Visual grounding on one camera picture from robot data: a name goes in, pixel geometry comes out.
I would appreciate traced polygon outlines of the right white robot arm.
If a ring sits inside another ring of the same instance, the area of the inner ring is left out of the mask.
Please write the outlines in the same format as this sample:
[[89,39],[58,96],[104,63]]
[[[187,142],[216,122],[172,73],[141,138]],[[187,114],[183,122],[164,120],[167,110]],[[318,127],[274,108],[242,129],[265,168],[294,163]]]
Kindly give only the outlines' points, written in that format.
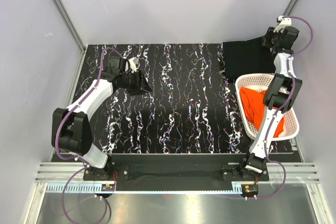
[[289,111],[301,89],[302,80],[293,70],[294,51],[292,46],[299,30],[270,27],[263,38],[263,45],[271,49],[276,71],[263,98],[264,116],[258,134],[249,151],[238,167],[238,174],[244,180],[254,180],[266,170],[269,162],[269,148],[277,125]]

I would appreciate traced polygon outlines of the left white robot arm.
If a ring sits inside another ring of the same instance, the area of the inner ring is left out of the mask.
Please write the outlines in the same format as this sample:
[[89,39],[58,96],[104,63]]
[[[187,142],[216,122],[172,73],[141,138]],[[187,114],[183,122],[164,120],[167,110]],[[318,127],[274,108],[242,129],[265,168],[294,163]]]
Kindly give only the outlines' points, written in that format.
[[65,151],[80,158],[103,180],[113,175],[112,159],[94,145],[90,120],[103,102],[118,89],[125,89],[129,95],[152,92],[137,67],[138,62],[137,57],[111,57],[105,71],[93,80],[80,98],[65,109],[57,108],[53,112],[51,144],[56,152]]

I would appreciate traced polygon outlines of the black t shirt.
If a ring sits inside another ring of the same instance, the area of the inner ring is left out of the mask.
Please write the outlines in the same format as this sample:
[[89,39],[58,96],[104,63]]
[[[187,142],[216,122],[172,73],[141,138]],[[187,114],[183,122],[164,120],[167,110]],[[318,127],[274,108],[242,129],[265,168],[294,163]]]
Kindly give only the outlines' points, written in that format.
[[235,80],[245,74],[275,72],[271,52],[262,45],[261,37],[226,41],[222,45],[222,66],[226,79]]

